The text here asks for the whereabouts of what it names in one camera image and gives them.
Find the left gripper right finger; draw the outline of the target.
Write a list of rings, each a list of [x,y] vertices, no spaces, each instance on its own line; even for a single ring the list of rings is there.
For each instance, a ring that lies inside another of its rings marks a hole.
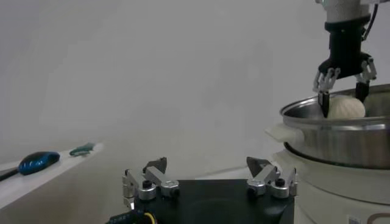
[[[246,163],[252,178],[247,179],[247,194],[258,198],[267,192],[274,198],[288,198],[297,195],[296,168],[287,167],[280,170],[266,159],[248,156]]]

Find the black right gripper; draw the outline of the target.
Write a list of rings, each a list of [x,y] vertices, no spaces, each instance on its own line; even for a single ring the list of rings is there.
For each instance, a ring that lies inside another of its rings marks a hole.
[[[362,103],[369,95],[370,82],[377,78],[374,59],[361,51],[364,25],[369,21],[370,16],[338,23],[325,22],[325,30],[330,34],[330,56],[319,65],[313,82],[313,91],[317,93],[317,103],[324,117],[328,116],[330,90],[338,78],[355,75],[355,97]]]

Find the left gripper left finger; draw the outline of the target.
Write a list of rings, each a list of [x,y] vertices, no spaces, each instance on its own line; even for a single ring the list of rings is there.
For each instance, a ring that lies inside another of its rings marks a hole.
[[[134,209],[136,200],[155,200],[158,191],[162,197],[177,198],[180,195],[180,184],[165,174],[167,165],[167,157],[162,157],[149,161],[140,172],[126,169],[122,176],[124,205]]]

